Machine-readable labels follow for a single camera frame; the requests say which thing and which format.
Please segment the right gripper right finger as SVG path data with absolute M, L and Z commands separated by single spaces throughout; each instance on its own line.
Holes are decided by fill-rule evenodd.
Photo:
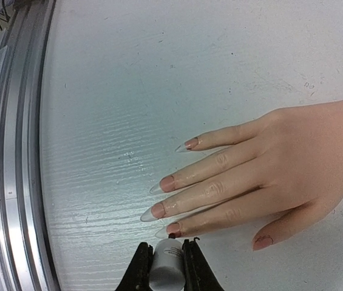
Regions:
M 182 245 L 186 280 L 184 290 L 224 291 L 201 251 L 198 240 L 198 237 L 186 239 Z

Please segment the white nail polish cap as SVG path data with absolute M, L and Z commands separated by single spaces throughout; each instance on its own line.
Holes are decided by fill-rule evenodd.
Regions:
M 180 291 L 185 282 L 182 244 L 172 233 L 155 247 L 149 287 L 159 291 Z

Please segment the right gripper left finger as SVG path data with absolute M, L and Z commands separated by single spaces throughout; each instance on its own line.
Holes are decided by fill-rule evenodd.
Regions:
M 154 250 L 146 242 L 139 243 L 116 291 L 150 291 L 149 272 Z

